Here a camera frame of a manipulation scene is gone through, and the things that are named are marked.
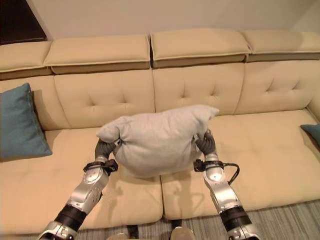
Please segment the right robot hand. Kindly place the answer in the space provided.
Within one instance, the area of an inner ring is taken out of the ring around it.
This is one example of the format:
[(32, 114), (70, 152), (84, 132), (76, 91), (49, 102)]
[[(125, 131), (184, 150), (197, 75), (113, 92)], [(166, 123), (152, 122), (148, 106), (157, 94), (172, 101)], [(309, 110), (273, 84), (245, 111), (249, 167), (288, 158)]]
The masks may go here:
[(215, 161), (218, 159), (216, 151), (216, 142), (210, 129), (207, 129), (204, 135), (196, 133), (192, 136), (195, 144), (195, 159), (204, 156), (205, 161)]

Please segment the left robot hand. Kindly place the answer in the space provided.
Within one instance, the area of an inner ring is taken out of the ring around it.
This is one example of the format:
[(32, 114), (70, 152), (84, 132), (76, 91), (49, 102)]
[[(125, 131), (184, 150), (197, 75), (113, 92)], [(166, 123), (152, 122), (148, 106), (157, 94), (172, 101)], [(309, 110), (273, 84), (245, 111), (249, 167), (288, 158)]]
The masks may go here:
[(110, 159), (110, 155), (114, 154), (114, 152), (122, 145), (122, 141), (117, 139), (115, 142), (104, 142), (99, 139), (96, 147), (95, 147), (95, 161), (106, 163)]

